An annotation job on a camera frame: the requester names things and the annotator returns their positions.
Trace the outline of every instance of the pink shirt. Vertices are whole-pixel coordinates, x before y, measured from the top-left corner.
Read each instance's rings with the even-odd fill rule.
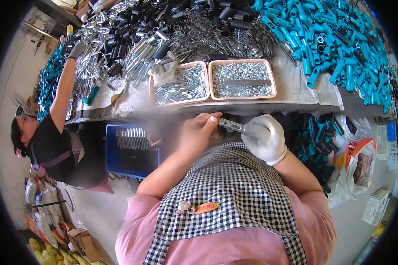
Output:
[[[324,264],[333,253],[336,231],[322,192],[309,192],[300,198],[285,187],[292,204],[299,239],[308,264]],[[152,243],[160,200],[135,195],[116,241],[120,265],[143,264]],[[259,259],[271,265],[288,265],[281,236],[263,228],[233,228],[171,242],[165,264],[225,264],[237,259]]]

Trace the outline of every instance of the checkered apron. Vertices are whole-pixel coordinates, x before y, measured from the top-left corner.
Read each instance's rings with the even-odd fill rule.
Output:
[[[181,201],[219,208],[176,215]],[[253,156],[244,143],[213,147],[165,194],[152,244],[143,264],[163,264],[171,241],[215,234],[234,227],[261,227],[283,239],[291,264],[306,264],[290,201],[278,172]]]

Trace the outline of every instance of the tray of screws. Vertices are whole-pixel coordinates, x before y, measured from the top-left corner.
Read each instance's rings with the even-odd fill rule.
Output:
[[[210,95],[216,101],[276,96],[270,64],[264,59],[218,60],[208,65]]]
[[[175,70],[176,82],[154,87],[149,79],[149,95],[157,106],[185,105],[206,101],[209,96],[209,78],[205,62],[180,64]]]

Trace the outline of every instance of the woman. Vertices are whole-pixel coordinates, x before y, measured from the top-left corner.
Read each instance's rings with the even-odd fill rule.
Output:
[[[244,143],[204,152],[221,115],[187,120],[177,151],[140,183],[116,241],[119,264],[327,262],[336,241],[327,198],[281,125],[256,117]]]
[[[85,46],[79,43],[69,54],[47,117],[38,125],[36,117],[24,111],[17,113],[11,125],[11,139],[15,154],[29,156],[34,168],[48,177],[94,188],[107,181],[101,140],[104,135],[82,126],[78,133],[64,128],[75,82],[75,60],[84,50]]]

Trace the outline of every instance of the gray glove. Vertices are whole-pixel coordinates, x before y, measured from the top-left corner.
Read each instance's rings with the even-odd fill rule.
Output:
[[[160,87],[167,83],[172,83],[176,81],[175,69],[178,66],[178,58],[174,55],[172,51],[168,51],[167,55],[173,61],[164,65],[157,64],[151,71],[154,87]]]
[[[241,134],[246,147],[259,159],[274,166],[286,156],[283,127],[270,114],[253,118],[245,124],[247,134]]]
[[[71,53],[68,56],[69,58],[74,58],[75,60],[84,53],[86,50],[86,46],[82,43],[77,43],[74,48],[72,48]]]

